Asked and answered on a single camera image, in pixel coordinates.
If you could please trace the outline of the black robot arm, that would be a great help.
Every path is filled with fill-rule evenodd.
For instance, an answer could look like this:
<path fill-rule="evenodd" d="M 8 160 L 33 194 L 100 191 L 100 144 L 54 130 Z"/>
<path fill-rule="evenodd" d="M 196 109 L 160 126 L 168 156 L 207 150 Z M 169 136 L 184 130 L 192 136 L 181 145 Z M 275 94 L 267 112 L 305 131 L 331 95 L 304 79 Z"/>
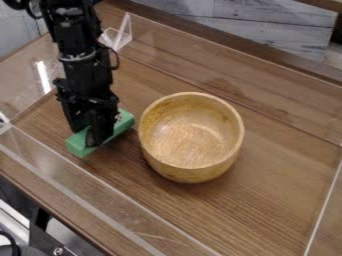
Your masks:
<path fill-rule="evenodd" d="M 110 90 L 118 69 L 117 52 L 100 43 L 101 21 L 92 0 L 2 0 L 45 23 L 62 78 L 56 78 L 56 96 L 70 130 L 85 133 L 85 145 L 96 147 L 113 135 L 118 98 Z"/>

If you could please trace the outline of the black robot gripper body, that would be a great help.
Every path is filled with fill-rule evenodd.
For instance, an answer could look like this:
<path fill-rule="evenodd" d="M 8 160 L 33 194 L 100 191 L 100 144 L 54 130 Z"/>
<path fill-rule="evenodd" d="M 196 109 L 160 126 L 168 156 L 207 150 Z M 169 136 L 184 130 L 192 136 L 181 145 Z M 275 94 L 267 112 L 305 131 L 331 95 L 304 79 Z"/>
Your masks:
<path fill-rule="evenodd" d="M 62 78 L 53 79 L 57 88 L 57 100 L 66 115 L 85 115 L 89 111 L 113 113 L 118 98 L 110 91 L 112 72 L 120 66 L 118 56 L 110 64 L 109 55 L 113 51 L 100 46 L 88 56 L 78 59 L 62 58 Z"/>

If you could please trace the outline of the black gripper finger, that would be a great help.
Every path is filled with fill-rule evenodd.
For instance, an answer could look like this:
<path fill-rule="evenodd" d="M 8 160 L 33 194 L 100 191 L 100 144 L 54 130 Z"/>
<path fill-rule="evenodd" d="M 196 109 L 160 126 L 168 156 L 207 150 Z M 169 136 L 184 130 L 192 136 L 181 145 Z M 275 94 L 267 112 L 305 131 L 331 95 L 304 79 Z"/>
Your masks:
<path fill-rule="evenodd" d="M 62 99 L 61 106 L 69 128 L 76 133 L 89 125 L 86 116 L 89 105 L 82 100 Z"/>
<path fill-rule="evenodd" d="M 92 108 L 86 111 L 86 132 L 85 146 L 100 146 L 102 142 L 113 135 L 113 126 L 116 123 L 116 107 Z"/>

